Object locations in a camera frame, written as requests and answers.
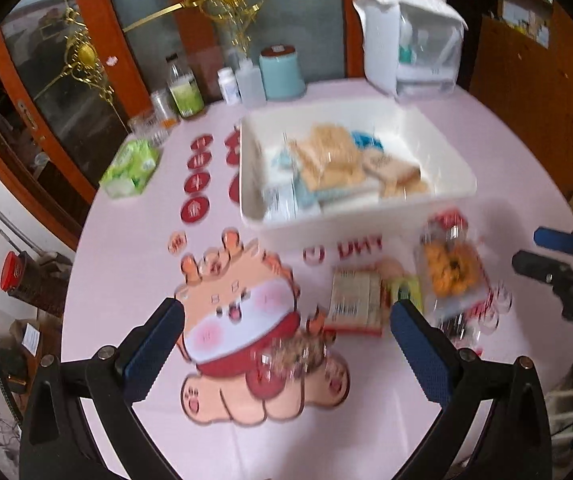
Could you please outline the green pineapple cake packet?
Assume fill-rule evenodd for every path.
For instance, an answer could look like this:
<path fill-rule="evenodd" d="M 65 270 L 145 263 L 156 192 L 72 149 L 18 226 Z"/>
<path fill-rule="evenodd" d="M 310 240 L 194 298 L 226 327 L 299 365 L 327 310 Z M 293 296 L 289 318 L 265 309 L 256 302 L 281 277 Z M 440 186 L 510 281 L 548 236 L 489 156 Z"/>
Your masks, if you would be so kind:
<path fill-rule="evenodd" d="M 402 299 L 408 299 L 417 310 L 421 313 L 424 312 L 420 281 L 415 275 L 395 278 L 388 283 L 387 288 L 391 304 Z"/>

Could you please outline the orange puffs clear bag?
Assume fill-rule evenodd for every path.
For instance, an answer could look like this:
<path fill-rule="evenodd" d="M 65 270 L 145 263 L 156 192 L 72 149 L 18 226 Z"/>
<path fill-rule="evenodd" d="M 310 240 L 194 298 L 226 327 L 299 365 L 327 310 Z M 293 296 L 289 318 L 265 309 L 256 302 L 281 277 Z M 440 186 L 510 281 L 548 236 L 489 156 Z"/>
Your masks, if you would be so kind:
<path fill-rule="evenodd" d="M 414 257 L 423 312 L 434 326 L 486 301 L 486 272 L 469 237 L 469 221 L 459 209 L 434 214 L 427 220 Z"/>

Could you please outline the red white wafer packet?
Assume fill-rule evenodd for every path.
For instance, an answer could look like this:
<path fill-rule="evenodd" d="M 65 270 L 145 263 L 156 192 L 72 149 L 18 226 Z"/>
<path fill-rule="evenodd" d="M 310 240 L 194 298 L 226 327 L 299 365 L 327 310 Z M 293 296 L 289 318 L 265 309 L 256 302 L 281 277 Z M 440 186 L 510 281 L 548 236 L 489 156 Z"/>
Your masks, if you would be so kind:
<path fill-rule="evenodd" d="M 382 335 L 382 280 L 366 270 L 336 269 L 323 328 L 335 333 Z"/>

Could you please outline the brown nut snack packet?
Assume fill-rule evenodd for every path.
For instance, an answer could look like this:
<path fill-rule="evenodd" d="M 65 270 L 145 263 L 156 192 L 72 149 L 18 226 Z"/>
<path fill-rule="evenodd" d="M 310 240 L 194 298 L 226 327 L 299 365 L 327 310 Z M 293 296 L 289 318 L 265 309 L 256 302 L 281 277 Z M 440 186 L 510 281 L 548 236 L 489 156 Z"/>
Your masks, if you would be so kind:
<path fill-rule="evenodd" d="M 274 339 L 259 353 L 258 364 L 268 378 L 295 379 L 314 372 L 328 353 L 325 337 L 297 332 L 292 337 Z"/>

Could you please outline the red lid dark jar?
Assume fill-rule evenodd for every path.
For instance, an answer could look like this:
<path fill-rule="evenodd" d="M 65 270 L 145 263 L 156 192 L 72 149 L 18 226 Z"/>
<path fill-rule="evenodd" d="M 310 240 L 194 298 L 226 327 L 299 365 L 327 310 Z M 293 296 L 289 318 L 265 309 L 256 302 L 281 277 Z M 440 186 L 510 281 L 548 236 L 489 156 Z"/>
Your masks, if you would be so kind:
<path fill-rule="evenodd" d="M 1 269 L 0 288 L 8 296 L 62 318 L 67 282 L 44 270 L 26 252 L 8 252 Z"/>

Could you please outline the brown wooden cabinet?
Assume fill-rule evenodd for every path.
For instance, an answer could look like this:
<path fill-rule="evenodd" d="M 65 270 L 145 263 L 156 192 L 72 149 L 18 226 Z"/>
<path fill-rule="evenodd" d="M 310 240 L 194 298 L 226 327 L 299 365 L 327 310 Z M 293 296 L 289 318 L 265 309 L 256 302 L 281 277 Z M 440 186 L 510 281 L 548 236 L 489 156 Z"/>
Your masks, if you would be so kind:
<path fill-rule="evenodd" d="M 485 16 L 469 93 L 526 144 L 563 195 L 573 195 L 573 20 L 559 4 L 546 48 Z"/>

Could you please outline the green tissue pack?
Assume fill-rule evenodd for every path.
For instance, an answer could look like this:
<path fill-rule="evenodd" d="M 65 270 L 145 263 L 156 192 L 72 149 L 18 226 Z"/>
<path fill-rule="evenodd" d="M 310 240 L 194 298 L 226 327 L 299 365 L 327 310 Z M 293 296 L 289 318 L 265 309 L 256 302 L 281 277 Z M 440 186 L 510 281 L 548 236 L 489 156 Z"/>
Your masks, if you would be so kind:
<path fill-rule="evenodd" d="M 105 170 L 100 187 L 113 200 L 141 195 L 159 161 L 160 150 L 149 140 L 129 140 Z"/>

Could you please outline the white plastic storage bin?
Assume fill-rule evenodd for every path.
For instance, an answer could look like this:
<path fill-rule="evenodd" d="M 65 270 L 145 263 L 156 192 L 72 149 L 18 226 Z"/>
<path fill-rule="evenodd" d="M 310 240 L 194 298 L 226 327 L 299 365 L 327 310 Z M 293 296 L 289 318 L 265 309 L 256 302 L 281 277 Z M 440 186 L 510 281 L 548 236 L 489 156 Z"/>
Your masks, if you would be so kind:
<path fill-rule="evenodd" d="M 403 221 L 477 191 L 446 136 L 417 107 L 386 98 L 259 110 L 239 128 L 240 215 L 259 233 Z"/>

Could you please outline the clear glass cup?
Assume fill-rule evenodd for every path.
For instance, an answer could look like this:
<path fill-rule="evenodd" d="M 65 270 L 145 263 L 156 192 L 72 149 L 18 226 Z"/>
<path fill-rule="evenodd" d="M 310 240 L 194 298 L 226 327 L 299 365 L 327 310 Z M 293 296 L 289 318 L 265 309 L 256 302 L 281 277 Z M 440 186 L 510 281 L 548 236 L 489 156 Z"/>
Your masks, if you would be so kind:
<path fill-rule="evenodd" d="M 159 148 L 169 138 L 169 130 L 158 120 L 154 110 L 145 110 L 128 120 L 131 133 L 138 140 L 146 140 Z"/>

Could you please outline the small jar orange contents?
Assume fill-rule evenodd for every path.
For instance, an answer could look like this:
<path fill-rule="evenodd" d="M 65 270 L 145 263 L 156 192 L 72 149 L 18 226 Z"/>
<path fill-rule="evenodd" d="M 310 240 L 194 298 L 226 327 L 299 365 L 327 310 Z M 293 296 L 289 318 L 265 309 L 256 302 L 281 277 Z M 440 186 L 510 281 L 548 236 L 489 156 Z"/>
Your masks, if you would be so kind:
<path fill-rule="evenodd" d="M 157 120 L 166 129 L 172 129 L 180 122 L 172 97 L 166 88 L 156 90 L 150 95 Z"/>

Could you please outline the green label glass bottle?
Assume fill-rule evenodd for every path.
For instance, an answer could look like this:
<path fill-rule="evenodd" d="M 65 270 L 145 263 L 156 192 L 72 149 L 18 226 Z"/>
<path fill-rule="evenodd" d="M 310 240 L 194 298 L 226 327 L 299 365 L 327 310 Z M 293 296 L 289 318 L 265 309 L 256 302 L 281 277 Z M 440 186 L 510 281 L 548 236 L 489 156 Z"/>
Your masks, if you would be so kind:
<path fill-rule="evenodd" d="M 167 87 L 180 116 L 184 119 L 198 116 L 204 110 L 205 103 L 192 68 L 177 53 L 167 56 L 166 62 Z"/>

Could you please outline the white pill bottle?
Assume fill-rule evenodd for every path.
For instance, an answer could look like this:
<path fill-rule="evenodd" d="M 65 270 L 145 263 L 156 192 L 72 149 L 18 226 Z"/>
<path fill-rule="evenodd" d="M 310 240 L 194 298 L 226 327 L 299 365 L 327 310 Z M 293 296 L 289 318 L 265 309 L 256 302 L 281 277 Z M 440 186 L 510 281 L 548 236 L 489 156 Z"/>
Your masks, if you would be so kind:
<path fill-rule="evenodd" d="M 236 74 L 230 67 L 222 67 L 218 70 L 218 86 L 224 102 L 228 105 L 239 104 L 241 96 L 239 92 Z"/>

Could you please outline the white squeeze bottle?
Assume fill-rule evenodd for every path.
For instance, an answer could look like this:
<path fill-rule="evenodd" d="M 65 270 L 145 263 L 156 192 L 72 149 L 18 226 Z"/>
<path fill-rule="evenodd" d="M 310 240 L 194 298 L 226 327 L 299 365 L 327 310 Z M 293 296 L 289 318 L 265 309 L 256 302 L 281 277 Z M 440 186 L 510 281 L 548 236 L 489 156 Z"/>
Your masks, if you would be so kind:
<path fill-rule="evenodd" d="M 262 71 L 250 58 L 242 58 L 236 71 L 242 103 L 247 108 L 262 107 L 267 103 Z"/>

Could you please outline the light blue canister brown lid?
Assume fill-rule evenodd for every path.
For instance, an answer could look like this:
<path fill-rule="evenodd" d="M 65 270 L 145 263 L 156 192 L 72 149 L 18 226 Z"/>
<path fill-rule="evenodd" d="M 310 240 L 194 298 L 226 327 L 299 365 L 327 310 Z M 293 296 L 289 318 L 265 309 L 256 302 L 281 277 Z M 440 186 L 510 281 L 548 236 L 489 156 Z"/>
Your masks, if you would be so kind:
<path fill-rule="evenodd" d="M 259 67 L 269 101 L 289 101 L 306 92 L 296 49 L 290 44 L 273 44 L 260 52 Z"/>

